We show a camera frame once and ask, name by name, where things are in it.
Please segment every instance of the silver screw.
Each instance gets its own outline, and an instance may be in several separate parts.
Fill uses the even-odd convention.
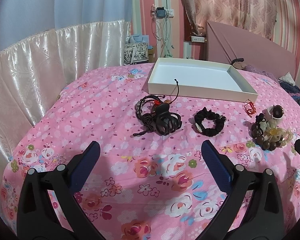
[[[235,166],[235,169],[236,169],[237,171],[243,171],[243,170],[244,170],[244,167],[243,167],[241,164],[238,164],[238,165]]]
[[[271,169],[266,169],[266,174],[271,176],[273,174],[273,171]]]
[[[29,174],[29,175],[34,174],[34,172],[35,172],[35,169],[34,169],[34,168],[31,168],[31,169],[28,170],[28,174]]]
[[[60,164],[57,166],[58,171],[64,171],[65,168],[66,168],[66,166],[64,164]]]

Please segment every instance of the pink floral bedsheet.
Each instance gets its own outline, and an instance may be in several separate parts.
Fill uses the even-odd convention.
[[[2,207],[16,231],[18,200],[29,168],[53,170],[81,153],[91,141],[100,143],[101,157],[75,198],[107,240],[195,239],[211,221],[226,195],[219,191],[201,156],[207,137],[194,129],[194,115],[204,106],[227,117],[223,131],[210,138],[222,154],[248,170],[271,168],[277,178],[286,228],[300,217],[300,156],[293,144],[263,151],[251,141],[247,125],[254,122],[243,103],[179,97],[172,111],[182,116],[180,130],[168,136],[147,133],[134,106],[146,95],[153,64],[102,68],[67,86],[45,117],[20,141],[2,181]],[[281,127],[300,138],[300,107],[275,82],[241,71],[259,93],[260,113],[271,105],[285,110]],[[204,126],[211,127],[211,121]],[[69,228],[58,201],[53,207]],[[239,225],[251,195],[247,194],[232,228]]]

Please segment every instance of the wall socket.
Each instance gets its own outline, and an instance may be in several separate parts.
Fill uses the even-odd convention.
[[[205,37],[199,37],[199,36],[191,36],[192,42],[207,42],[207,39]]]
[[[173,18],[174,17],[174,10],[173,9],[168,9],[169,12],[169,18]]]

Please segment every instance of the white box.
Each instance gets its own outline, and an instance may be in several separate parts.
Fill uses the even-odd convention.
[[[183,58],[158,58],[148,81],[153,95],[210,98],[253,103],[258,94],[231,65]]]

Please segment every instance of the striped wallpaper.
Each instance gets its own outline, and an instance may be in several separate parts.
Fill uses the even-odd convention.
[[[162,44],[161,42],[157,43],[152,34],[150,10],[153,4],[156,7],[164,6],[174,9],[174,17],[170,18],[170,54],[173,57],[199,59],[202,44],[184,42],[184,18],[181,0],[133,0],[132,33],[149,35],[150,44],[156,46],[156,56],[160,54]],[[277,23],[274,28],[273,40],[296,55],[296,84],[300,87],[300,0],[277,0],[277,9]]]

